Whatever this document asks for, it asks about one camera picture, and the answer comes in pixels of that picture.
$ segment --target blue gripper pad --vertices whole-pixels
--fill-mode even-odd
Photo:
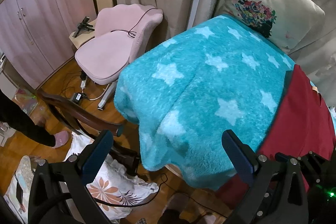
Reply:
[[[223,132],[222,146],[241,180],[251,187],[254,181],[254,172],[256,171],[256,168],[247,158],[247,155],[242,149],[250,149],[254,154],[253,150],[248,145],[243,144],[230,129]]]
[[[83,155],[84,157],[87,156],[87,159],[85,160],[81,168],[82,170],[81,180],[84,185],[93,182],[100,167],[104,163],[107,154],[112,148],[112,145],[113,145],[113,135],[111,131],[103,130],[97,137],[97,139],[92,144],[87,145],[85,149],[82,151],[80,157],[82,156],[82,154],[84,154]]]

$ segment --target chair seat cushion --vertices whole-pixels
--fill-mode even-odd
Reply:
[[[91,80],[105,85],[115,81],[128,65],[133,42],[127,32],[108,32],[80,47],[75,59]]]

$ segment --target floral pillowcase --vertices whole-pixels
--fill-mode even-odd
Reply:
[[[73,141],[65,160],[72,154],[82,152],[86,145],[92,143],[92,140],[90,141],[84,135],[75,133],[72,133],[72,135]],[[110,155],[107,155],[95,180],[86,187],[94,198],[122,205],[136,205],[150,194],[158,191],[156,183],[146,183],[137,176],[128,176],[126,168],[113,160]],[[76,206],[71,202],[67,203],[74,214],[73,211],[77,210]],[[131,208],[110,207],[103,204],[99,204],[99,206],[112,223],[118,223],[118,219],[128,216],[132,211]]]
[[[226,0],[225,10],[284,52],[325,15],[311,0]]]

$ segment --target chair backrest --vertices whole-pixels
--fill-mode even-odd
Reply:
[[[151,8],[155,8],[152,5],[141,4],[118,4],[112,8],[102,9],[96,20],[95,37],[99,37],[112,30],[126,30],[129,31],[134,27],[143,14]],[[142,22],[150,20],[155,13],[161,13],[162,10],[150,10],[141,19]],[[140,24],[138,24],[133,31],[137,32],[141,30]]]
[[[59,96],[52,95],[44,92],[42,89],[37,91],[38,97],[40,97],[49,107],[51,113],[62,122],[67,128],[72,131],[95,138],[92,134],[88,133],[80,124],[80,122],[98,130],[104,129],[110,130],[114,136],[119,137],[124,128],[123,123],[112,123],[102,120],[91,113],[87,112],[74,102]]]
[[[129,63],[132,63],[145,53],[152,32],[162,22],[162,19],[163,11],[152,5],[119,4],[99,12],[95,26],[95,37],[100,37],[112,30],[136,32],[129,56]]]

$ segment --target pink wardrobe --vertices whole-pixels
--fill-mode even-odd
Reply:
[[[97,17],[93,0],[3,0],[0,48],[36,89],[73,57],[69,35],[85,16]]]

